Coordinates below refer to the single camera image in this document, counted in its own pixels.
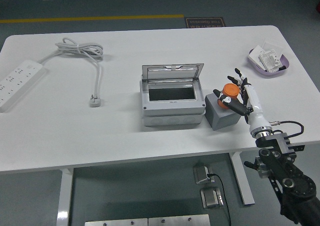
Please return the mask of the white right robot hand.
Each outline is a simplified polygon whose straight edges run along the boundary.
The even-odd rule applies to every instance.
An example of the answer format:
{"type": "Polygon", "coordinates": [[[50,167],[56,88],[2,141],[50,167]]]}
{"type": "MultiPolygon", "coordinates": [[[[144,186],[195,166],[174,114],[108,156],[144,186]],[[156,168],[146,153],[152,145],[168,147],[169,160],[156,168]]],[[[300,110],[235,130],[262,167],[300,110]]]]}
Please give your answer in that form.
{"type": "Polygon", "coordinates": [[[254,87],[239,69],[235,68],[234,70],[239,75],[239,79],[231,76],[227,78],[239,88],[242,102],[227,96],[217,89],[213,90],[213,93],[223,105],[245,117],[247,124],[249,124],[249,132],[253,138],[258,139],[271,135],[273,133],[272,126],[263,115],[260,100],[254,87]]]}

